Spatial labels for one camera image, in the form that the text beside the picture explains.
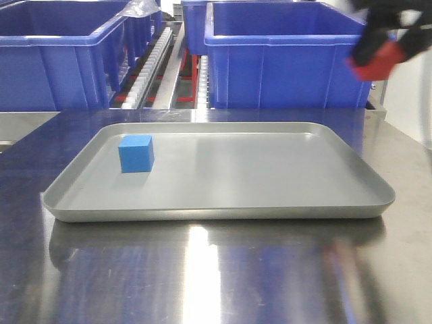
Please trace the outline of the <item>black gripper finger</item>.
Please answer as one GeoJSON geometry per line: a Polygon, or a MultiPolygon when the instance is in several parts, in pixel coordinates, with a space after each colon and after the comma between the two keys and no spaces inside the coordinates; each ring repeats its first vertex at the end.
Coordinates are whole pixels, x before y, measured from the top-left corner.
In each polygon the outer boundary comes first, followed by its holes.
{"type": "Polygon", "coordinates": [[[396,15],[398,29],[406,29],[394,45],[397,63],[408,61],[431,46],[431,13],[419,13],[415,20],[409,14],[408,21],[403,15],[396,15]]]}
{"type": "Polygon", "coordinates": [[[388,57],[381,50],[389,41],[388,31],[382,28],[372,30],[365,28],[351,52],[352,65],[356,68],[366,66],[386,66],[388,57]]]}

